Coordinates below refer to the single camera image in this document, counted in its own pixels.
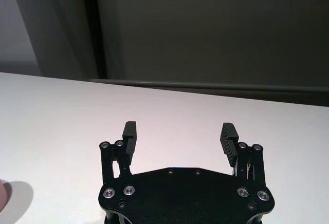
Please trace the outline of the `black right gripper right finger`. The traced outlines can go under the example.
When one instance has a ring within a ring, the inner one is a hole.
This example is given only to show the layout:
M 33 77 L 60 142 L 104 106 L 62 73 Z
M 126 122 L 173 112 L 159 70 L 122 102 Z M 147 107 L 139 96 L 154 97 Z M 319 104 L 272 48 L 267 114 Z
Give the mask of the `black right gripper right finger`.
M 232 123 L 224 123 L 220 142 L 233 168 L 233 176 L 243 180 L 264 183 L 263 147 L 259 144 L 248 146 L 239 142 L 239 136 Z

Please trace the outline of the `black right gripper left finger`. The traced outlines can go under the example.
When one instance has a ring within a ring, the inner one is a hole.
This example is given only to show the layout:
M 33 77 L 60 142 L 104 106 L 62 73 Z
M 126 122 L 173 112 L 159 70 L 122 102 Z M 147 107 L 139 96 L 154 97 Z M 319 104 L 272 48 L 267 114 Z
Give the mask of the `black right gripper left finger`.
M 114 177 L 113 162 L 119 165 L 119 178 L 131 176 L 130 166 L 137 142 L 137 126 L 135 121 L 127 121 L 122 139 L 114 144 L 107 141 L 99 144 L 101 153 L 102 182 L 110 183 Z

